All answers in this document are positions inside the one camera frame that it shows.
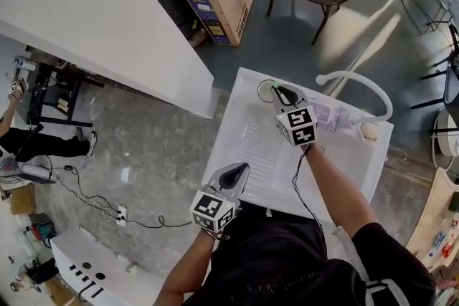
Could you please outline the brown cardboard box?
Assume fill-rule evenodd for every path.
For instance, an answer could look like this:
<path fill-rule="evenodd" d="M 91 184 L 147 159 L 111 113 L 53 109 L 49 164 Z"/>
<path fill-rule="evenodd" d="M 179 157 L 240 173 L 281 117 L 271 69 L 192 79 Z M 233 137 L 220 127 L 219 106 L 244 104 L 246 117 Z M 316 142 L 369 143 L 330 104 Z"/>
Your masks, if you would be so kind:
<path fill-rule="evenodd" d="M 75 306 L 77 297 L 59 277 L 47 280 L 44 285 L 55 306 Z"/>

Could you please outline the clear glass cup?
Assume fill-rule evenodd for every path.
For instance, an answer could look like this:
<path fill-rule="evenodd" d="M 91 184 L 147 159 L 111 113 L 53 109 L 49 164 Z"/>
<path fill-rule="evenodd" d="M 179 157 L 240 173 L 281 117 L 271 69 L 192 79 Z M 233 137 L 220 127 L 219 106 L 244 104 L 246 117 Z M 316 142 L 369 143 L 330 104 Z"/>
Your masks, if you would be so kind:
<path fill-rule="evenodd" d="M 273 94 L 271 89 L 276 85 L 276 81 L 272 79 L 263 80 L 257 87 L 258 97 L 266 103 L 273 103 Z"/>

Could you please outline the person's left forearm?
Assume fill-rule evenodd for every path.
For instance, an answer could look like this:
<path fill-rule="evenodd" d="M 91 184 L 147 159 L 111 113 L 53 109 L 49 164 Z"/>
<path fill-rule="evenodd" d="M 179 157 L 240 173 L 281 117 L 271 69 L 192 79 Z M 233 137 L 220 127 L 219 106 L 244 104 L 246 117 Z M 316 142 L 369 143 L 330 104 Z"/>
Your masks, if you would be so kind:
<path fill-rule="evenodd" d="M 181 306 L 184 296 L 202 285 L 212 257 L 215 238 L 200 230 L 166 278 L 153 306 Z"/>

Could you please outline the person's black clothing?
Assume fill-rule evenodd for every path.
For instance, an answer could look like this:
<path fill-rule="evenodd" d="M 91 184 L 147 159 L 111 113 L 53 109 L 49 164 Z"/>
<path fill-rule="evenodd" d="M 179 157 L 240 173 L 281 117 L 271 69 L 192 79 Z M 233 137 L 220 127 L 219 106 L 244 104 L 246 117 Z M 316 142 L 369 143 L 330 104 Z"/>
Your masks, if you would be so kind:
<path fill-rule="evenodd" d="M 184 306 L 365 306 L 365 281 L 347 261 L 328 258 L 314 220 L 244 204 L 224 235 Z M 434 305 L 430 273 L 380 224 L 352 242 L 370 280 L 393 280 L 410 306 Z"/>

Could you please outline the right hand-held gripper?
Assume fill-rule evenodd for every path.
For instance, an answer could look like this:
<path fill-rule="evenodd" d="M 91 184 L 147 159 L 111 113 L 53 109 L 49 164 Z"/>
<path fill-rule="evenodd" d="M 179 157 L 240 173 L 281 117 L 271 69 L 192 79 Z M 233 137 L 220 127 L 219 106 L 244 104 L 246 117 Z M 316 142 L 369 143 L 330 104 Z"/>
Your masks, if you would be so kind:
<path fill-rule="evenodd" d="M 285 139 L 293 146 L 311 144 L 317 139 L 317 119 L 313 107 L 301 89 L 281 84 L 270 88 L 276 111 L 278 128 Z"/>

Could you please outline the white sink basin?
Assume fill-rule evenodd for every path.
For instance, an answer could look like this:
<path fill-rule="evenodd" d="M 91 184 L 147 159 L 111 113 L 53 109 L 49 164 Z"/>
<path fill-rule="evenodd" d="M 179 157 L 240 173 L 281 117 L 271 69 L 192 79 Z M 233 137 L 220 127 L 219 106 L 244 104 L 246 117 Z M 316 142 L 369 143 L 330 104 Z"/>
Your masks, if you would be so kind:
<path fill-rule="evenodd" d="M 274 103 L 263 102 L 258 85 L 276 79 L 239 68 L 232 93 L 209 158 L 203 183 L 219 168 L 231 163 L 249 163 L 250 174 L 241 200 L 262 207 L 330 222 L 326 206 L 307 163 L 299 163 L 301 149 L 293 147 L 277 127 Z M 339 105 L 350 115 L 373 117 L 365 110 L 302 88 L 307 98 Z M 375 142 L 362 140 L 355 128 L 330 133 L 321 128 L 317 143 L 326 156 L 354 182 L 370 201 L 382 172 L 393 125 L 373 123 L 379 129 Z"/>

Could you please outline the white cabinet with black marks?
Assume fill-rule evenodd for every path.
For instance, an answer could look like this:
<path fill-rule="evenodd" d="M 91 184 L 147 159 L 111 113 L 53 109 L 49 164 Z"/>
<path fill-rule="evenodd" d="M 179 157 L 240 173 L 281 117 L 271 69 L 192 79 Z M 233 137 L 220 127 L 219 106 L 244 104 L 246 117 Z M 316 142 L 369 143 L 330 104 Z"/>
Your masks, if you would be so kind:
<path fill-rule="evenodd" d="M 152 306 L 164 283 L 83 228 L 69 229 L 50 244 L 61 278 L 92 306 Z"/>

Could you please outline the black metal rack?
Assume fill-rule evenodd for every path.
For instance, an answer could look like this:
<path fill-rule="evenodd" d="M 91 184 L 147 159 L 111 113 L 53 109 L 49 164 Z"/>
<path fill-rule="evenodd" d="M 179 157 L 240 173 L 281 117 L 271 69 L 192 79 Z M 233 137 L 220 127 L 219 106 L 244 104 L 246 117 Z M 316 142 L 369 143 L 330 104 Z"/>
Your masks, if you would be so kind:
<path fill-rule="evenodd" d="M 84 84 L 104 87 L 91 80 L 84 71 L 69 70 L 23 57 L 14 60 L 15 70 L 10 88 L 23 87 L 19 116 L 27 125 L 52 123 L 90 128 L 92 123 L 77 121 L 73 114 Z"/>

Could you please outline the closed small cardboard box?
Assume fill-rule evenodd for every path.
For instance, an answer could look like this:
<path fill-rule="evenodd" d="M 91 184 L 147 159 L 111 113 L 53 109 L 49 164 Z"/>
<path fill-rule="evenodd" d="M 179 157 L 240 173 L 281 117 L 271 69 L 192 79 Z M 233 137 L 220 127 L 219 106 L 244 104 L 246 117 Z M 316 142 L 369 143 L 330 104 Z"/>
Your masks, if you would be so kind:
<path fill-rule="evenodd" d="M 34 184 L 15 188 L 10 191 L 9 204 L 13 215 L 30 215 L 36 211 Z"/>

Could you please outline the white round appliance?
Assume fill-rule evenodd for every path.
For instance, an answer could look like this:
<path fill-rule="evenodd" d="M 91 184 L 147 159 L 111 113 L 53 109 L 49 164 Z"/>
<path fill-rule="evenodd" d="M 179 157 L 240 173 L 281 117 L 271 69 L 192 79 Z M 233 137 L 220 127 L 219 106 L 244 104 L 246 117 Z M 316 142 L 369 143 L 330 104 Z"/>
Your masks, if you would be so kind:
<path fill-rule="evenodd" d="M 431 133 L 431 156 L 435 168 L 442 168 L 448 172 L 453 166 L 454 160 L 459 157 L 459 130 L 446 109 L 441 110 L 433 125 L 434 132 Z M 439 166 L 436 159 L 435 147 L 438 145 L 440 153 L 449 158 L 446 167 Z"/>

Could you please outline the person's right forearm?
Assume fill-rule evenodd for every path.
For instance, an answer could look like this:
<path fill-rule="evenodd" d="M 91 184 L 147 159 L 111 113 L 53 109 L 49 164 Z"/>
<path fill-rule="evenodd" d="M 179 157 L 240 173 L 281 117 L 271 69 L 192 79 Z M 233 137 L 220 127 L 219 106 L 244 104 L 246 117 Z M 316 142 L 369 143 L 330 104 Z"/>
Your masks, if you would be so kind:
<path fill-rule="evenodd" d="M 304 153 L 335 226 L 353 237 L 362 227 L 377 222 L 362 192 L 325 156 L 319 145 L 310 144 Z"/>

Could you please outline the dark upholstered chair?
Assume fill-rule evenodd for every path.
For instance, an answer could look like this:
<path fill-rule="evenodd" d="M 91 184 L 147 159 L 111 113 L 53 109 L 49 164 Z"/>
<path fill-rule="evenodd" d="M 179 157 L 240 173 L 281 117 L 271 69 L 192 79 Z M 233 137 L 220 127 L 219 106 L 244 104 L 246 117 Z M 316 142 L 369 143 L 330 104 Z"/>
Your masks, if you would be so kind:
<path fill-rule="evenodd" d="M 438 99 L 413 105 L 411 107 L 412 110 L 432 105 L 438 105 L 440 103 L 442 103 L 445 107 L 451 105 L 453 107 L 459 108 L 459 59 L 444 59 L 443 61 L 439 62 L 439 64 L 442 64 L 443 62 L 447 63 L 447 67 L 444 70 L 437 70 L 435 73 L 431 73 L 420 78 L 420 80 L 428 80 L 445 75 L 445 88 L 443 96 Z"/>

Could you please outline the beige soap bar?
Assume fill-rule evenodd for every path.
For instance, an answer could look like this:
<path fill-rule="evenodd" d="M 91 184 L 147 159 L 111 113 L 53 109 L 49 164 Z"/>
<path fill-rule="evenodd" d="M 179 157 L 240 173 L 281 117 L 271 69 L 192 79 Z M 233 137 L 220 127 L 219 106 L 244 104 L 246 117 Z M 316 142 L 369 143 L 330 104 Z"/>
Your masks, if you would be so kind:
<path fill-rule="evenodd" d="M 362 123 L 361 133 L 366 141 L 375 142 L 379 137 L 379 129 L 373 123 Z"/>

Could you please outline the purple wet wipes packet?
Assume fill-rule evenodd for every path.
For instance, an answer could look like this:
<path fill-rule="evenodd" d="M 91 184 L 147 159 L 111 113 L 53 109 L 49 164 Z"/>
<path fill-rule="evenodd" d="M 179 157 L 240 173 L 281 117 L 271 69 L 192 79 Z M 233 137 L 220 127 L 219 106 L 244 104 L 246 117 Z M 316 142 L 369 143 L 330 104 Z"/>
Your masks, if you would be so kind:
<path fill-rule="evenodd" d="M 351 128 L 350 112 L 343 107 L 314 98 L 308 98 L 308 104 L 313 107 L 319 128 L 330 133 Z"/>

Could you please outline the plastic bottle blue label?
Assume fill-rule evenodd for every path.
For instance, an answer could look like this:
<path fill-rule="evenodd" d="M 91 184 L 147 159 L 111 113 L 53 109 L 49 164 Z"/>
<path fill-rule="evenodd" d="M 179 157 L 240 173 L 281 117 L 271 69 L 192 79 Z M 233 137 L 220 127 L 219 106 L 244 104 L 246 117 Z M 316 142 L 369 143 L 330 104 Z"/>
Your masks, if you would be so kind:
<path fill-rule="evenodd" d="M 433 257 L 434 254 L 438 251 L 440 248 L 440 245 L 442 244 L 443 240 L 445 239 L 445 232 L 440 231 L 438 235 L 435 237 L 435 240 L 432 244 L 432 249 L 429 251 L 428 256 Z"/>

